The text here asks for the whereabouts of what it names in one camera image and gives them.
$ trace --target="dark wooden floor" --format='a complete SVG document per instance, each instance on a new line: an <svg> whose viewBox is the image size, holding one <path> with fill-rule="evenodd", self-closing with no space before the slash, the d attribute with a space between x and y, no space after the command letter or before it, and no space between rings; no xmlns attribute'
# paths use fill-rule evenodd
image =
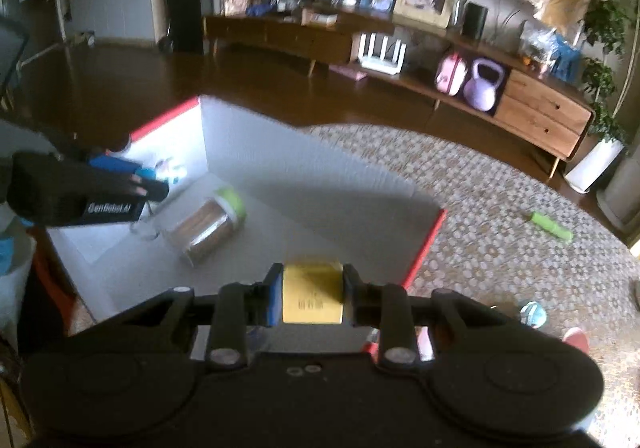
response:
<svg viewBox="0 0 640 448"><path fill-rule="evenodd" d="M163 56L135 47L56 50L25 66L20 113L78 134L83 144L118 149L129 133L197 94L211 94L294 126L372 123L455 141L546 181L549 157L508 132L375 79L353 82L326 66L308 79L304 60L232 46L217 59ZM610 227L595 197L556 174L549 186Z"/></svg>

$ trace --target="black speaker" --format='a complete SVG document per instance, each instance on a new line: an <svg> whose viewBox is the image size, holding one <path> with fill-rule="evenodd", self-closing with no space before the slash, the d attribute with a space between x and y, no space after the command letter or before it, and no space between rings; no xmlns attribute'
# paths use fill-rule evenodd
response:
<svg viewBox="0 0 640 448"><path fill-rule="evenodd" d="M465 21L462 25L462 35L472 40L482 38L482 30L486 22L489 9L475 3L466 4Z"/></svg>

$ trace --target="wooden leg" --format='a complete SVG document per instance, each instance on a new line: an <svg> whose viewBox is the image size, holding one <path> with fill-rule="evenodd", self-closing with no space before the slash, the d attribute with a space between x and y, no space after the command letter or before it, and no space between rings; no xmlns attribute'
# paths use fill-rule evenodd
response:
<svg viewBox="0 0 640 448"><path fill-rule="evenodd" d="M558 168L559 162L560 162L560 158L556 157L556 160L554 161L554 165L551 166L551 173L549 174L549 180L551 180L554 176L554 173L556 173L556 168Z"/></svg>

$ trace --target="green marker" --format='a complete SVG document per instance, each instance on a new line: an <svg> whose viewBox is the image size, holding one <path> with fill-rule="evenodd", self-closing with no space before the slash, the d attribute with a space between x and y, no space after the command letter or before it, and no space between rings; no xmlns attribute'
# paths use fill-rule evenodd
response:
<svg viewBox="0 0 640 448"><path fill-rule="evenodd" d="M552 221L546 215L534 211L531 214L531 222L539 225L545 231L551 233L552 235L556 235L556 237L564 240L565 242L571 242L574 238L574 234L568 229L562 227L557 222Z"/></svg>

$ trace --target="round rug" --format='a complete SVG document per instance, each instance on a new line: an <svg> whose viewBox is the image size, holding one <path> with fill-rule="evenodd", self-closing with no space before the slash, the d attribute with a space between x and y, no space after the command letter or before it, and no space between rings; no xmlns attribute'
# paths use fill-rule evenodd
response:
<svg viewBox="0 0 640 448"><path fill-rule="evenodd" d="M638 445L640 313L630 282L640 279L640 262L624 244L553 189L463 145L380 126L308 131L413 181L447 209L410 293L447 287L484 304L537 300L548 313L546 332L580 327L606 381L590 433L605 446ZM533 211L574 239L529 222Z"/></svg>

